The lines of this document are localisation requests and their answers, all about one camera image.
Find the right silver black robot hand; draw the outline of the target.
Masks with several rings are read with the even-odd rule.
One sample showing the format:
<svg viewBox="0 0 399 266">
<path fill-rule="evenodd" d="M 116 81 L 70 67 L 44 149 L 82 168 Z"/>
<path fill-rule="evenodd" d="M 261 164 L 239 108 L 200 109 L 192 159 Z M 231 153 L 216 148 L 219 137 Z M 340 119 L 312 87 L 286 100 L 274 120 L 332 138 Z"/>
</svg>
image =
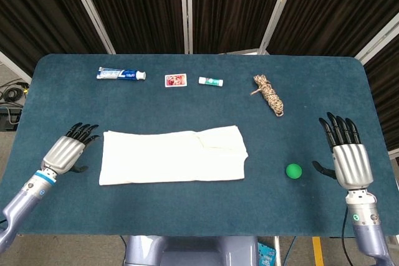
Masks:
<svg viewBox="0 0 399 266">
<path fill-rule="evenodd" d="M 356 124 L 349 118 L 327 112 L 319 118 L 332 154 L 334 169 L 313 161 L 314 169 L 336 181 L 346 190 L 366 189 L 373 183 L 367 150 L 362 144 Z"/>
</svg>

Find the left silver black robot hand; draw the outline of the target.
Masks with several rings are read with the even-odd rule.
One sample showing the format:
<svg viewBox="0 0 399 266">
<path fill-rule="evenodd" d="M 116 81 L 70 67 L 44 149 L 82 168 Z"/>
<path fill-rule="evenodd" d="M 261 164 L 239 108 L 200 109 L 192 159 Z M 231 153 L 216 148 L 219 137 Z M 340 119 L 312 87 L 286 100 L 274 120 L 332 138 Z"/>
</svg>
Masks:
<svg viewBox="0 0 399 266">
<path fill-rule="evenodd" d="M 81 122 L 74 124 L 44 156 L 41 171 L 50 171 L 57 176 L 68 172 L 83 173 L 88 170 L 88 166 L 76 166 L 75 164 L 85 149 L 99 138 L 99 135 L 92 135 L 92 132 L 98 127 L 98 124 L 91 125 Z"/>
</svg>

